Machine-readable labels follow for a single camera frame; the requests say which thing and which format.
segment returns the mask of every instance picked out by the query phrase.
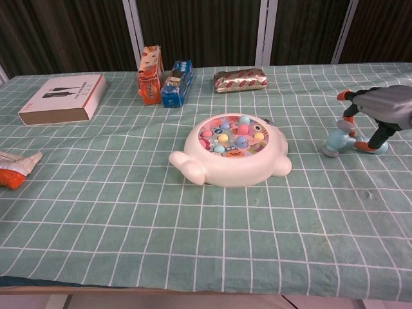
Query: tablecloth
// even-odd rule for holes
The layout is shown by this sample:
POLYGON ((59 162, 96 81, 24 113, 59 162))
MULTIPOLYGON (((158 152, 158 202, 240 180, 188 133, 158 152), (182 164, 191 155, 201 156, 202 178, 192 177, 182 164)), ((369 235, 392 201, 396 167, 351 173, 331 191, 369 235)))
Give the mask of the tablecloth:
MULTIPOLYGON (((195 69, 177 109, 144 106, 136 72, 104 72, 92 120, 47 126, 17 112, 63 75, 2 85, 0 150, 44 155, 20 189, 0 188, 2 278, 412 301, 412 131, 378 156, 320 151, 348 107, 339 92, 412 85, 412 64, 264 67, 266 90, 215 93, 213 74, 237 69, 195 69), (232 112, 282 130, 287 177, 223 189, 169 164, 195 124, 232 112)), ((356 121, 362 136, 375 131, 356 121)))

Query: black curtain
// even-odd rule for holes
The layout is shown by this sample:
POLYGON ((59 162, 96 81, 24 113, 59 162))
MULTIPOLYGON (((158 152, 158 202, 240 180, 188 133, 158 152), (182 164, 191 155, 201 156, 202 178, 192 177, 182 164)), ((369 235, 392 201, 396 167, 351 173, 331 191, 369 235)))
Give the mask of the black curtain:
POLYGON ((10 78, 136 71, 121 0, 1 0, 0 42, 10 78))
POLYGON ((270 64, 330 64, 348 5, 349 0, 279 0, 270 64))
POLYGON ((254 65, 258 0, 139 0, 145 45, 160 45, 165 69, 254 65))
POLYGON ((412 0, 362 0, 342 50, 345 62, 412 62, 412 0))

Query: orange snack package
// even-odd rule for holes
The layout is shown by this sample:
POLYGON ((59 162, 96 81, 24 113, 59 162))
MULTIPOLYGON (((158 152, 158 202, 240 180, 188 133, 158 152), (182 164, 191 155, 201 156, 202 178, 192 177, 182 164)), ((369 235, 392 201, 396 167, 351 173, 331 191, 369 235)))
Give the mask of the orange snack package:
POLYGON ((18 189, 26 180, 38 161, 41 153, 23 157, 0 151, 0 186, 18 189))
POLYGON ((162 103, 160 90, 164 68, 160 46, 146 46, 139 65, 139 95, 145 105, 162 103))

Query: floor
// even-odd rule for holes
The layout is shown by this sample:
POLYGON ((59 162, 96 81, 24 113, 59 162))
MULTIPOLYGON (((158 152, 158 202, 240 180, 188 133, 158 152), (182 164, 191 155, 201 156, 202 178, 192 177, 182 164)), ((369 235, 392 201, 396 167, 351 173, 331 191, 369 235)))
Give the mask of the floor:
MULTIPOLYGON (((299 309, 363 309, 351 299, 288 295, 299 309)), ((45 309, 48 295, 0 295, 1 309, 45 309)), ((79 294, 68 309, 294 309, 280 295, 102 295, 79 294)), ((381 302, 374 309, 412 309, 412 303, 381 302)))

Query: snack package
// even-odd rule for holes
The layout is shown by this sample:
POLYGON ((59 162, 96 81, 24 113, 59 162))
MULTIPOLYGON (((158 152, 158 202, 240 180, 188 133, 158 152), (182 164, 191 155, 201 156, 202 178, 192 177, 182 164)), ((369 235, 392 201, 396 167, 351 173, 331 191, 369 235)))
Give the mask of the snack package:
POLYGON ((162 103, 160 88, 164 72, 160 46, 146 46, 139 65, 139 95, 145 105, 162 103))
POLYGON ((214 75, 214 89, 220 93, 264 89, 266 84, 267 78, 261 69, 221 71, 214 75))
POLYGON ((41 157, 41 153, 25 158, 0 151, 0 186, 13 190, 18 189, 26 180, 27 175, 32 172, 37 162, 40 161, 41 157))
POLYGON ((165 108, 179 108, 186 100, 193 78, 192 61, 176 61, 172 72, 162 87, 162 101, 165 108))

